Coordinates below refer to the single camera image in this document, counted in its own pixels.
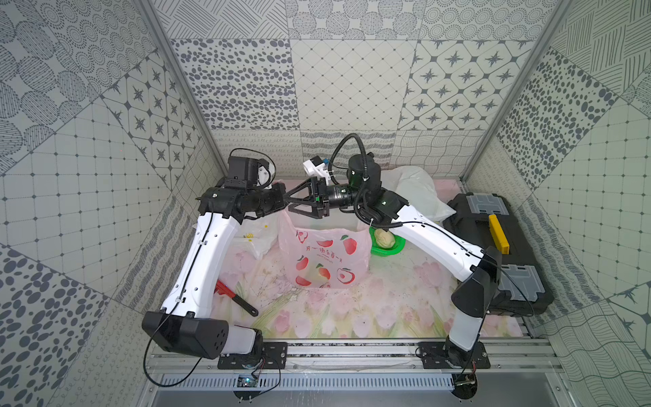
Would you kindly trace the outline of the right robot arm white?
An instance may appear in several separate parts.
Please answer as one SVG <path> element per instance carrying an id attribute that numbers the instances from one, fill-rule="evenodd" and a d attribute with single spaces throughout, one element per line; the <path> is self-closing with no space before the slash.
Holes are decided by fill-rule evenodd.
<path id="1" fill-rule="evenodd" d="M 456 366 L 474 354 L 480 331 L 501 280 L 498 249 L 482 249 L 427 220 L 401 195 L 381 184 L 381 166 L 359 135 L 344 137 L 328 161 L 313 158 L 303 167 L 309 178 L 285 193 L 288 209 L 322 219 L 335 208 L 362 223 L 393 232 L 432 256 L 459 282 L 451 295 L 454 321 L 444 349 Z"/>

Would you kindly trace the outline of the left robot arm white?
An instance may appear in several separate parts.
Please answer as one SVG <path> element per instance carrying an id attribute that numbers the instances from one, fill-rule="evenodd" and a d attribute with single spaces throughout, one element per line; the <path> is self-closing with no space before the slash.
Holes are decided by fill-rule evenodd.
<path id="1" fill-rule="evenodd" d="M 211 316 L 220 271 L 245 220 L 285 208 L 285 188 L 273 181 L 271 158 L 231 156 L 227 175 L 200 198 L 198 222 L 188 256 L 160 310 L 149 311 L 142 329 L 164 351 L 214 360 L 240 354 L 262 357 L 262 335 Z"/>

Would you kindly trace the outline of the pink peach-print plastic bag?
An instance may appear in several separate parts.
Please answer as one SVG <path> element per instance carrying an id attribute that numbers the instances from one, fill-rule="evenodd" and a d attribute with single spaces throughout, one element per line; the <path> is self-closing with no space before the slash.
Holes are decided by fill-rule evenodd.
<path id="1" fill-rule="evenodd" d="M 357 220 L 303 218 L 287 210 L 278 217 L 278 244 L 285 277 L 298 288 L 353 288 L 369 275 L 371 233 Z"/>

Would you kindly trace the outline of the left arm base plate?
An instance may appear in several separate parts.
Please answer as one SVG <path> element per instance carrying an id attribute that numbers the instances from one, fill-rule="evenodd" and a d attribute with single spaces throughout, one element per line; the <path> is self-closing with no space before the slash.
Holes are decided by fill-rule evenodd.
<path id="1" fill-rule="evenodd" d="M 218 360 L 219 370 L 253 370 L 262 364 L 264 369 L 280 369 L 286 366 L 287 342 L 262 342 L 255 344 L 248 354 L 223 354 Z"/>

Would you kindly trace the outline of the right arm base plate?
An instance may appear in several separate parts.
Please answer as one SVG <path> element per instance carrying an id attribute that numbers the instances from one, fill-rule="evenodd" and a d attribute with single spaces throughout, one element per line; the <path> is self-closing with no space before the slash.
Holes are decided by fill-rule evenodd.
<path id="1" fill-rule="evenodd" d="M 424 369 L 489 369 L 491 362 L 484 343 L 477 341 L 466 351 L 449 340 L 420 342 L 415 351 Z"/>

